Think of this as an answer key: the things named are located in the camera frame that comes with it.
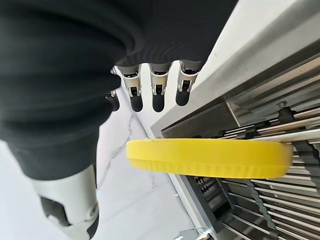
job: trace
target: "black fabric sleeve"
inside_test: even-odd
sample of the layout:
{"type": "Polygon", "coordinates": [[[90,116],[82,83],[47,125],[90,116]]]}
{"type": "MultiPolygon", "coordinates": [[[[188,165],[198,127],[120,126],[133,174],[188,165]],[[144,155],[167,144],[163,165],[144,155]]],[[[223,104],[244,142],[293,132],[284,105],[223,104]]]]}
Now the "black fabric sleeve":
{"type": "Polygon", "coordinates": [[[0,3],[0,139],[37,180],[95,162],[99,126],[112,112],[105,95],[121,82],[110,69],[134,46],[134,37],[99,27],[99,17],[78,16],[82,1],[58,2],[0,3]]]}

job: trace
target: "robotic finger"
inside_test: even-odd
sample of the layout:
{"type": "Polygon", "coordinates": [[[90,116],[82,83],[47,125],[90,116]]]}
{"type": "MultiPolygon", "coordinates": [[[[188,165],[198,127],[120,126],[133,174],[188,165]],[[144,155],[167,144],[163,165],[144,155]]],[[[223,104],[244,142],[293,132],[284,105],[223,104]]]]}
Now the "robotic finger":
{"type": "MultiPolygon", "coordinates": [[[[177,90],[175,96],[175,102],[179,106],[185,106],[188,103],[190,91],[204,63],[204,61],[180,61],[179,73],[177,77],[177,90]]],[[[148,65],[150,69],[152,90],[152,108],[155,112],[159,113],[165,107],[165,93],[169,70],[172,63],[149,63],[148,65]]],[[[135,112],[140,112],[143,108],[143,101],[141,97],[140,65],[130,67],[117,67],[121,72],[125,87],[128,91],[132,109],[135,112]]]]}
{"type": "Polygon", "coordinates": [[[152,107],[157,113],[165,107],[165,92],[171,63],[150,63],[150,79],[152,89],[152,107]]]}
{"type": "Polygon", "coordinates": [[[141,75],[140,65],[125,67],[118,66],[121,72],[124,85],[130,97],[130,104],[135,112],[140,112],[143,108],[141,96],[141,75]]]}

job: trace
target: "metal rack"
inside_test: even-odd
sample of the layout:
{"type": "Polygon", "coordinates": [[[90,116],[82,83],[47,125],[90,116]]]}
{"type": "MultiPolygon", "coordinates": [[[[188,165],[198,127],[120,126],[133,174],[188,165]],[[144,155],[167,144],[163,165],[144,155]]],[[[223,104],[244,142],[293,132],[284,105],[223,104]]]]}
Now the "metal rack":
{"type": "Polygon", "coordinates": [[[220,139],[248,139],[253,136],[254,141],[274,141],[286,144],[307,141],[314,150],[313,160],[305,161],[306,151],[298,151],[294,147],[294,159],[287,174],[278,179],[223,179],[195,177],[202,193],[214,195],[223,192],[224,201],[216,202],[219,208],[221,203],[227,202],[229,216],[221,219],[221,224],[230,232],[245,240],[272,239],[272,240],[320,240],[320,156],[313,145],[320,143],[320,107],[292,113],[292,122],[281,124],[278,118],[270,119],[231,130],[222,131],[220,139]],[[239,188],[247,189],[246,194],[239,188]],[[248,207],[243,201],[256,204],[256,208],[248,207]],[[243,213],[258,217],[261,221],[247,219],[243,213]],[[233,224],[241,222],[251,228],[246,234],[243,229],[237,229],[233,224]],[[258,231],[259,238],[249,234],[252,230],[258,231]]]}
{"type": "Polygon", "coordinates": [[[320,240],[319,9],[317,1],[296,1],[195,88],[189,104],[151,127],[156,138],[294,146],[292,166],[278,179],[214,179],[203,194],[198,176],[170,175],[194,226],[215,240],[320,240]],[[286,106],[297,111],[289,120],[278,117],[286,106]],[[205,198],[218,186],[215,205],[227,203],[225,214],[205,198]]]}

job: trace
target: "metal bracket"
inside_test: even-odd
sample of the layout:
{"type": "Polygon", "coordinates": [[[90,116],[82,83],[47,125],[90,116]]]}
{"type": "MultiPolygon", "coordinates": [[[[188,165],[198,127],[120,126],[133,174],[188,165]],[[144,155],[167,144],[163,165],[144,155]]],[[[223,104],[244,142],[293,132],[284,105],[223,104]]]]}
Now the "metal bracket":
{"type": "Polygon", "coordinates": [[[276,225],[272,221],[271,216],[268,213],[267,208],[264,206],[264,201],[259,197],[258,191],[255,189],[255,184],[251,180],[246,181],[246,186],[251,192],[251,196],[255,200],[255,204],[258,205],[260,212],[263,214],[263,218],[266,220],[266,224],[269,228],[276,230],[276,225]]]}
{"type": "Polygon", "coordinates": [[[211,230],[202,227],[202,228],[192,228],[188,230],[183,230],[179,232],[179,235],[176,236],[173,240],[209,240],[211,237],[211,230]]]}
{"type": "MultiPolygon", "coordinates": [[[[282,124],[294,122],[295,111],[290,107],[284,107],[279,111],[278,120],[282,124]]],[[[305,127],[300,127],[299,130],[305,130],[305,127]]],[[[293,133],[297,129],[287,130],[287,133],[293,133]]],[[[310,172],[311,181],[315,184],[318,194],[320,194],[320,156],[319,151],[310,144],[307,140],[294,141],[292,145],[295,147],[299,158],[305,163],[305,169],[310,172]]]]}

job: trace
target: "stainless steel frame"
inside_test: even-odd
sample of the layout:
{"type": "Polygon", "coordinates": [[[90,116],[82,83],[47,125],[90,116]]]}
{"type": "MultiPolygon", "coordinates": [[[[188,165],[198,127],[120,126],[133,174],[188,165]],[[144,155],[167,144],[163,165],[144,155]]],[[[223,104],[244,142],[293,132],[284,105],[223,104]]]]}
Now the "stainless steel frame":
{"type": "MultiPolygon", "coordinates": [[[[154,124],[151,130],[155,137],[162,138],[163,135],[161,131],[163,129],[179,126],[186,119],[195,118],[200,112],[213,108],[217,104],[223,105],[225,100],[227,100],[226,106],[230,110],[230,116],[238,121],[233,122],[233,128],[236,128],[237,124],[243,125],[265,119],[274,119],[275,113],[279,109],[277,104],[281,103],[283,98],[286,99],[288,96],[296,98],[297,95],[294,94],[297,92],[304,93],[304,96],[307,97],[302,97],[299,103],[289,101],[289,106],[294,105],[297,110],[318,106],[318,104],[320,104],[318,95],[320,91],[310,91],[310,89],[312,90],[310,87],[314,87],[316,90],[320,89],[318,84],[318,80],[320,79],[319,23],[319,1],[299,0],[294,3],[243,49],[233,55],[218,70],[213,72],[206,81],[195,88],[190,95],[187,106],[175,106],[154,124]],[[257,97],[259,101],[249,101],[250,96],[253,96],[253,99],[257,97]]],[[[305,118],[309,116],[310,112],[316,111],[319,111],[319,109],[299,113],[299,115],[295,117],[305,118]]],[[[314,119],[314,123],[318,124],[318,119],[314,119]]],[[[278,142],[297,140],[297,136],[294,133],[285,133],[281,136],[281,139],[279,139],[279,136],[272,135],[274,129],[264,129],[264,131],[265,134],[268,133],[271,135],[263,136],[263,138],[259,140],[263,139],[278,142]]],[[[237,133],[238,132],[230,131],[228,138],[234,137],[233,135],[237,133]]],[[[317,137],[319,136],[318,129],[307,129],[304,133],[308,134],[308,137],[310,134],[314,134],[312,138],[314,139],[313,143],[317,142],[319,138],[317,137]]],[[[299,170],[299,168],[292,168],[291,170],[296,171],[299,170]]],[[[181,177],[183,176],[170,175],[192,221],[196,227],[208,227],[212,229],[212,225],[208,223],[208,216],[205,211],[203,211],[201,203],[194,200],[192,190],[186,187],[186,183],[181,180],[181,177]]],[[[310,183],[297,185],[297,182],[292,182],[291,177],[292,175],[289,173],[279,181],[266,179],[252,180],[252,182],[256,184],[255,189],[257,191],[264,193],[261,195],[269,209],[267,213],[272,216],[272,221],[276,223],[275,230],[281,232],[281,235],[278,235],[277,239],[318,240],[320,238],[314,231],[318,231],[319,229],[318,226],[313,223],[317,217],[308,213],[313,206],[300,202],[309,201],[310,203],[318,205],[319,198],[316,197],[317,190],[315,186],[310,183]],[[305,223],[299,218],[306,218],[307,216],[308,221],[313,223],[307,222],[305,225],[311,229],[310,231],[298,227],[298,225],[305,223]]],[[[294,179],[294,181],[307,181],[307,179],[304,178],[306,176],[301,175],[300,177],[300,179],[294,179]]],[[[244,184],[241,182],[229,179],[224,181],[226,181],[225,183],[228,184],[233,191],[236,190],[236,188],[246,188],[241,186],[244,184]]],[[[239,199],[241,203],[248,202],[250,205],[255,202],[248,194],[241,195],[237,192],[231,192],[230,195],[239,199]]],[[[316,214],[318,211],[317,205],[314,206],[316,214]]],[[[241,238],[249,240],[254,238],[248,236],[248,230],[250,230],[249,233],[252,234],[254,234],[254,231],[258,231],[268,235],[267,231],[269,230],[265,230],[264,226],[261,226],[259,223],[263,215],[260,214],[258,210],[254,211],[251,207],[247,207],[246,204],[236,204],[235,207],[249,215],[246,215],[246,217],[234,215],[233,217],[237,221],[236,225],[225,222],[225,229],[230,230],[228,230],[228,232],[236,233],[236,235],[239,235],[241,238]]],[[[233,239],[230,235],[226,237],[225,234],[227,233],[223,230],[219,233],[216,232],[214,237],[217,240],[233,239]]]]}

